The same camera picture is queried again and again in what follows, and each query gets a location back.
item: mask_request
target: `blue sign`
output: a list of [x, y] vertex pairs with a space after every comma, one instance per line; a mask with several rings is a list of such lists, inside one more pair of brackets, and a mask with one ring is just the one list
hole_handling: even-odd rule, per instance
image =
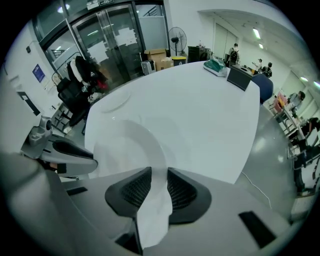
[[32, 73], [34, 74], [35, 78], [39, 81], [39, 83], [41, 83], [41, 81], [45, 78], [45, 74], [39, 67], [39, 64], [35, 66], [35, 68], [32, 70]]

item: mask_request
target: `ceiling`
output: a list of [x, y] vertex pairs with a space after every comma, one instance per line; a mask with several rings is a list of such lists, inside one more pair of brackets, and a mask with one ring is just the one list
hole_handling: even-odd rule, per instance
[[[261, 43], [263, 49], [288, 65], [298, 77], [306, 77], [314, 91], [320, 93], [320, 88], [313, 84], [319, 81], [318, 68], [309, 52], [305, 41], [284, 26], [259, 15], [232, 10], [217, 10], [214, 12], [242, 36], [243, 40], [253, 45]], [[259, 31], [261, 39], [258, 39], [253, 31]]]

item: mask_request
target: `trash can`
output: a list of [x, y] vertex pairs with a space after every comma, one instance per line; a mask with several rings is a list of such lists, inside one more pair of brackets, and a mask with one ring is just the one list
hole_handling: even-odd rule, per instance
[[173, 60], [173, 66], [179, 66], [182, 64], [186, 64], [187, 62], [187, 58], [183, 56], [174, 56], [171, 57], [171, 59]]

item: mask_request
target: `cable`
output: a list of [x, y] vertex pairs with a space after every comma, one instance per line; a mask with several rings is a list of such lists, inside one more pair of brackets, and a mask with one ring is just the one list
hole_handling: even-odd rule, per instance
[[248, 181], [251, 183], [251, 185], [252, 186], [254, 186], [254, 187], [256, 187], [267, 199], [268, 199], [268, 201], [269, 201], [269, 206], [270, 206], [270, 209], [272, 210], [272, 207], [271, 207], [271, 202], [270, 202], [270, 199], [269, 199], [269, 197], [267, 197], [267, 195], [265, 194], [265, 193], [263, 193], [262, 192], [262, 190], [260, 189], [260, 188], [258, 188], [255, 184], [253, 184], [252, 182], [251, 182], [251, 180], [249, 179], [249, 177], [242, 171], [241, 172], [244, 176], [246, 176], [246, 178], [248, 179]]

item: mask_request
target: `black mesh chair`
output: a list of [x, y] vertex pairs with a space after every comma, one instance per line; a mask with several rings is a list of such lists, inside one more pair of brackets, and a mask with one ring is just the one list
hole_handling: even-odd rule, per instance
[[73, 127], [88, 115], [90, 103], [87, 100], [87, 95], [81, 91], [79, 84], [66, 78], [57, 85], [57, 90], [58, 97], [72, 112], [71, 118], [64, 113], [62, 116], [69, 119], [69, 125]]

